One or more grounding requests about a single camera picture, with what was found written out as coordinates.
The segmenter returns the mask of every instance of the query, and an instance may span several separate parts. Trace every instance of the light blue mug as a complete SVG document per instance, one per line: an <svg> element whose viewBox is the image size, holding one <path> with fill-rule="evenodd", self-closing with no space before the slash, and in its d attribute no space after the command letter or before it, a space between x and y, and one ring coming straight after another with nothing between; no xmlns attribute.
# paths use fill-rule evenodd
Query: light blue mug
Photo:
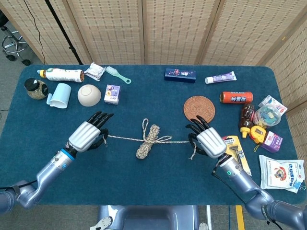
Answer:
<svg viewBox="0 0 307 230"><path fill-rule="evenodd" d="M47 104L51 107L57 107L60 109L67 108L69 97L71 95L71 87L64 83L59 83L53 95L48 94Z"/></svg>

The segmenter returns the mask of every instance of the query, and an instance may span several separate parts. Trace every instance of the red canister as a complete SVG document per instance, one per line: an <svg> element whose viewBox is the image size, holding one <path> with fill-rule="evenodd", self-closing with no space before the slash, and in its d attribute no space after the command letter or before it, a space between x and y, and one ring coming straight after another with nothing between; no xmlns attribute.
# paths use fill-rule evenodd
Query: red canister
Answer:
<svg viewBox="0 0 307 230"><path fill-rule="evenodd" d="M254 99L252 92L221 92L220 102L231 104L251 103Z"/></svg>

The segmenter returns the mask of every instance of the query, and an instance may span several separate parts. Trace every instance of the robotic hand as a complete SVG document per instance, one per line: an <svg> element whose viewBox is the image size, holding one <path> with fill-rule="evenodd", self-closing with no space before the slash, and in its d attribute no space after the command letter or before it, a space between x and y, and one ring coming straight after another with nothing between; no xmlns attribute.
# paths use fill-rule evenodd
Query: robotic hand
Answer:
<svg viewBox="0 0 307 230"><path fill-rule="evenodd" d="M191 124L186 126L195 132L189 134L192 147L195 148L196 145L193 140L197 140L201 145L201 148L196 147L197 153L218 159L213 175L216 168L220 166L241 193L256 193L248 202L244 202L249 214L268 223L276 224L276 221L279 221L293 229L307 230L307 205L305 209L301 209L283 201L275 201L248 176L232 156L225 153L227 146L215 129L210 127L201 116L196 117L201 122L191 119L196 126Z"/></svg>
<svg viewBox="0 0 307 230"><path fill-rule="evenodd" d="M9 212L16 201L24 208L37 204L50 184L75 160L77 152L96 149L106 140L108 130L100 128L112 116L99 111L83 122L69 137L66 146L36 175L37 188L33 182L20 181L0 193L0 214Z"/></svg>

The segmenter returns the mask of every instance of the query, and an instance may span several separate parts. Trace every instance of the blue box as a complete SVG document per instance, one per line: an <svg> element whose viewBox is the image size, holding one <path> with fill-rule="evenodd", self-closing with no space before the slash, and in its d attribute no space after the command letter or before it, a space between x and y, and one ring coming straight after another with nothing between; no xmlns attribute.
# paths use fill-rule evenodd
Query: blue box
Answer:
<svg viewBox="0 0 307 230"><path fill-rule="evenodd" d="M180 70L180 69L166 69L164 80L194 83L196 80L196 71Z"/></svg>

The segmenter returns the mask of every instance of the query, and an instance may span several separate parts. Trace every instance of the woven cork coaster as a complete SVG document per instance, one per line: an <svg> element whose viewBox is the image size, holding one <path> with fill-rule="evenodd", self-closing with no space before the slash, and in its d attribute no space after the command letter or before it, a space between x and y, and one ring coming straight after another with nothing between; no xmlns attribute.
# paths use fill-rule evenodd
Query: woven cork coaster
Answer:
<svg viewBox="0 0 307 230"><path fill-rule="evenodd" d="M212 101L203 96L194 96L187 99L183 111L188 120L197 119L196 115L199 115L208 123L212 121L215 115L215 107Z"/></svg>

